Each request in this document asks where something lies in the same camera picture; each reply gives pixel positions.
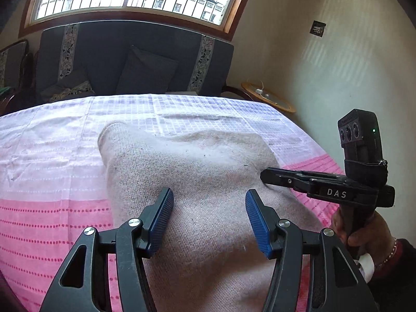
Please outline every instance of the metal screw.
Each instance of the metal screw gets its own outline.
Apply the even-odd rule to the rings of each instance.
[[[132,218],[131,220],[128,221],[128,225],[130,226],[138,226],[141,224],[141,220],[138,218]]]
[[[328,237],[332,237],[334,235],[334,231],[331,229],[324,229],[324,235]]]
[[[84,235],[92,235],[95,232],[95,229],[92,226],[86,227],[84,229]]]
[[[281,220],[279,221],[279,225],[280,225],[281,227],[287,228],[287,227],[289,227],[289,226],[290,226],[290,222],[289,222],[287,219],[281,219]]]

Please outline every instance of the sleeve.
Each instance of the sleeve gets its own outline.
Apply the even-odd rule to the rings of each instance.
[[[406,240],[398,240],[396,255],[369,282],[369,288],[381,312],[410,311],[416,292],[416,249]]]

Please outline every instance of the side table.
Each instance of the side table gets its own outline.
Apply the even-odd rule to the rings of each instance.
[[[269,106],[284,113],[294,114],[296,112],[296,108],[293,105],[266,89],[263,89],[262,94],[258,94],[256,89],[262,89],[261,86],[249,82],[243,82],[241,86],[256,101],[267,103]]]

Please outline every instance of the dark blue sofa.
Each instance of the dark blue sofa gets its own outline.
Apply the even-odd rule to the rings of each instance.
[[[97,21],[42,33],[36,93],[57,83],[62,70],[86,70],[96,95],[114,95],[130,46],[178,61],[167,91],[219,96],[234,47],[225,41],[162,24]]]

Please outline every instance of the wall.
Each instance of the wall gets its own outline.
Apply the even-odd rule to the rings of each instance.
[[[0,48],[17,40],[24,2]],[[322,38],[309,34],[325,22]],[[40,33],[28,36],[39,47]],[[292,117],[340,165],[336,122],[353,108],[379,119],[393,209],[380,209],[393,234],[416,243],[416,30],[396,0],[249,0],[233,39],[228,84],[261,79],[298,109]]]
[[[19,26],[25,3],[26,0],[21,0],[19,2],[16,10],[11,15],[9,21],[7,21],[3,31],[0,33],[0,49],[20,40],[18,37]],[[41,34],[41,31],[37,31],[24,37],[29,41],[30,52],[35,53],[39,49]]]

